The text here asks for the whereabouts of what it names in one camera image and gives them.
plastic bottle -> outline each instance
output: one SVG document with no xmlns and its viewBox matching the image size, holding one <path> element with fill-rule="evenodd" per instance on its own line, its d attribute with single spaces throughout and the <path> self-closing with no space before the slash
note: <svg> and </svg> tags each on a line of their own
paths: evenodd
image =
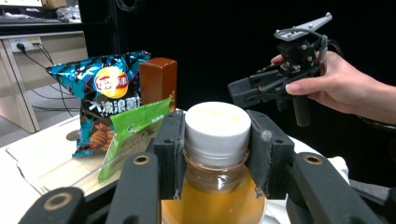
<svg viewBox="0 0 396 224">
<path fill-rule="evenodd" d="M 190 108 L 185 120 L 181 201 L 162 201 L 163 222 L 260 223 L 266 199 L 244 164 L 249 115 L 235 105 L 207 102 Z"/>
</svg>

finger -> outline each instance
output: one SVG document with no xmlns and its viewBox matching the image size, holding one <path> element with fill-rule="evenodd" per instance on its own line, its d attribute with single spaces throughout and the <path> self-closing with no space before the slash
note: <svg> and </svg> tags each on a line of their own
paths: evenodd
<svg viewBox="0 0 396 224">
<path fill-rule="evenodd" d="M 280 54 L 276 55 L 273 59 L 271 59 L 271 64 L 279 64 L 283 62 L 284 62 L 283 57 Z"/>
<path fill-rule="evenodd" d="M 328 85 L 326 77 L 308 77 L 286 85 L 286 92 L 290 95 L 307 95 L 316 91 L 326 91 Z"/>
</svg>

white bottle cap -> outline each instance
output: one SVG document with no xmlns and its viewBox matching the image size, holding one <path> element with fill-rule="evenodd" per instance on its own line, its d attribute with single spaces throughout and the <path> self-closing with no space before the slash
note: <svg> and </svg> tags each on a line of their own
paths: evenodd
<svg viewBox="0 0 396 224">
<path fill-rule="evenodd" d="M 207 102 L 187 111 L 186 151 L 195 161 L 209 166 L 229 166 L 247 153 L 251 120 L 236 105 Z"/>
</svg>

bracelet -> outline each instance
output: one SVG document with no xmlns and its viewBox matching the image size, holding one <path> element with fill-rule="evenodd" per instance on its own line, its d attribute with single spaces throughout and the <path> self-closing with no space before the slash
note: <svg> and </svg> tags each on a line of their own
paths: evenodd
<svg viewBox="0 0 396 224">
<path fill-rule="evenodd" d="M 364 123 L 369 124 L 370 126 L 372 126 L 373 128 L 385 131 L 385 132 L 389 132 L 389 133 L 396 133 L 396 126 L 392 125 L 392 124 L 387 124 L 387 123 L 382 123 L 373 119 L 367 119 L 367 118 L 363 118 L 358 116 L 359 119 L 361 119 Z"/>
</svg>

blue chip bag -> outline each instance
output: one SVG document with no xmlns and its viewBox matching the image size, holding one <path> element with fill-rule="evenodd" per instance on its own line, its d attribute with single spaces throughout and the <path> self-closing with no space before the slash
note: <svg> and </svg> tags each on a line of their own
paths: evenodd
<svg viewBox="0 0 396 224">
<path fill-rule="evenodd" d="M 81 99 L 80 129 L 73 157 L 108 150 L 114 136 L 110 116 L 141 105 L 139 67 L 149 59 L 150 54 L 141 50 L 46 68 L 63 87 Z"/>
</svg>

